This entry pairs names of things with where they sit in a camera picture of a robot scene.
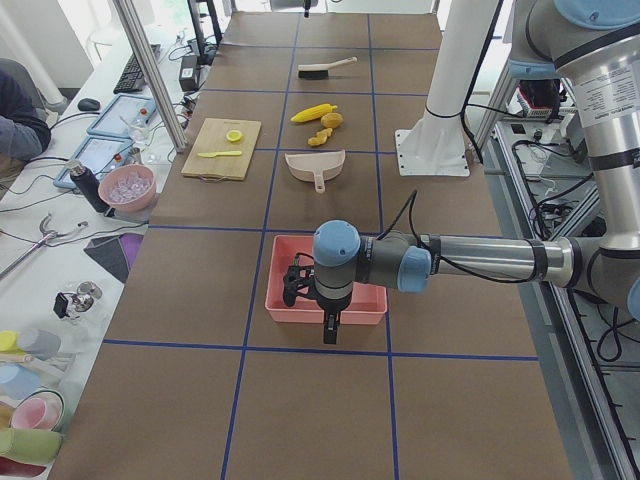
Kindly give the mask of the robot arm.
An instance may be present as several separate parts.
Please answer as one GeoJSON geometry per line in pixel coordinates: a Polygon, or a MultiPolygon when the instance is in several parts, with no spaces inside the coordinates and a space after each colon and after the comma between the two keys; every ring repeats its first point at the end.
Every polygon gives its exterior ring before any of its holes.
{"type": "Polygon", "coordinates": [[[639,313],[639,5],[518,1],[509,67],[521,79],[568,79],[606,220],[599,238],[555,241],[385,233],[332,220],[313,237],[309,295],[337,340],[355,283],[420,292],[439,272],[500,283],[547,281],[639,313]]]}

